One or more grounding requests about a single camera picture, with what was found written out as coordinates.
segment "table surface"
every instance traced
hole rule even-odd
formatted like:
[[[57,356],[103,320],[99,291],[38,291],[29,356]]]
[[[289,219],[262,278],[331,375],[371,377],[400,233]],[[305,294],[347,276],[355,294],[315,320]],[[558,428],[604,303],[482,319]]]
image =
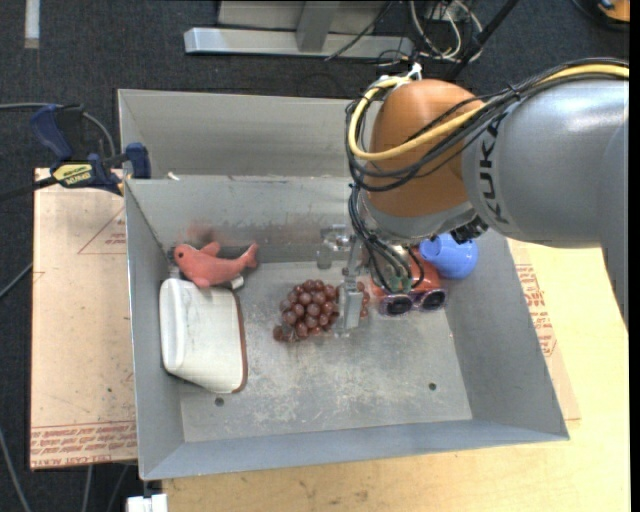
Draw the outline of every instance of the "table surface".
[[[528,250],[580,407],[569,441],[166,480],[171,512],[630,510],[628,331],[600,251]]]

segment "cardboard sheet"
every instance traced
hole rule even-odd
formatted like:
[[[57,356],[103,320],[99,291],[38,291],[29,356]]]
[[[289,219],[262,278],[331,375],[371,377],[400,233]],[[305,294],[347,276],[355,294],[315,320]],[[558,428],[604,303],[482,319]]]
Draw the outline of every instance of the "cardboard sheet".
[[[30,466],[135,460],[124,201],[54,186],[34,205]],[[563,415],[578,419],[527,245],[511,249]]]

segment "yellow cable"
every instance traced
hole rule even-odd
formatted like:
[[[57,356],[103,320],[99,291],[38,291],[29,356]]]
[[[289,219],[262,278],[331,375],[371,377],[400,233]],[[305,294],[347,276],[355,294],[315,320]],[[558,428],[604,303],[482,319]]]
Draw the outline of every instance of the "yellow cable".
[[[537,82],[537,84],[546,83],[553,80],[558,80],[560,78],[565,78],[568,76],[579,75],[584,73],[600,73],[600,74],[609,74],[619,76],[625,79],[629,79],[629,69],[623,66],[615,65],[615,64],[585,64],[582,66],[576,66],[573,68],[567,68],[562,71],[558,71],[547,78],[544,78]],[[377,160],[387,160],[389,158],[393,158],[399,155],[406,153],[407,151],[411,151],[412,149],[421,146],[427,142],[432,141],[436,137],[439,137],[443,134],[449,133],[456,128],[460,127],[464,124],[468,119],[470,119],[476,112],[478,112],[482,107],[475,108],[462,114],[451,121],[447,121],[440,126],[437,126],[426,133],[423,133],[419,137],[412,139],[408,142],[405,142],[395,148],[388,149],[386,151],[380,151],[378,153],[369,153],[367,151],[363,151],[358,147],[357,138],[356,138],[356,126],[358,124],[358,120],[362,116],[365,107],[369,104],[371,98],[380,90],[380,89],[390,89],[392,87],[396,87],[397,85],[411,82],[412,80],[406,76],[403,77],[392,77],[386,80],[382,80],[381,82],[374,85],[371,89],[369,89],[363,98],[360,100],[358,105],[356,106],[353,117],[351,118],[351,123],[349,124],[349,131],[347,133],[349,149],[357,158],[361,160],[367,161],[377,161]]]

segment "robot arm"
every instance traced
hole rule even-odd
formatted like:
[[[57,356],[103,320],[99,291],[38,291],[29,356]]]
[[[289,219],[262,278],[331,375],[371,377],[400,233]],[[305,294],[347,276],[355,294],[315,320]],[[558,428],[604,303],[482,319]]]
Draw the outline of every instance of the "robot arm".
[[[347,114],[352,210],[388,246],[488,227],[601,246],[628,325],[628,76],[628,63],[587,59],[483,98],[411,73],[383,77]],[[363,119],[378,99],[365,151]]]

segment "red toy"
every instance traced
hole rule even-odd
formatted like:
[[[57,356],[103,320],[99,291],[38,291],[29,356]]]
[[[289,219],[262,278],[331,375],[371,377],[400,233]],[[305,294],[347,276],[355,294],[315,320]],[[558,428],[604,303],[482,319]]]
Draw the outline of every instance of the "red toy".
[[[208,288],[231,281],[246,267],[255,268],[258,244],[251,244],[249,249],[235,260],[218,258],[220,244],[211,242],[198,250],[187,244],[178,245],[173,251],[173,258],[187,279],[198,288]]]
[[[440,275],[436,268],[425,261],[420,253],[411,249],[413,255],[420,261],[424,277],[422,282],[412,288],[408,294],[388,294],[371,281],[371,295],[379,301],[379,312],[385,316],[398,316],[411,310],[434,311],[444,306],[447,294],[440,284]],[[416,283],[420,277],[420,268],[413,258],[409,258],[411,279]]]

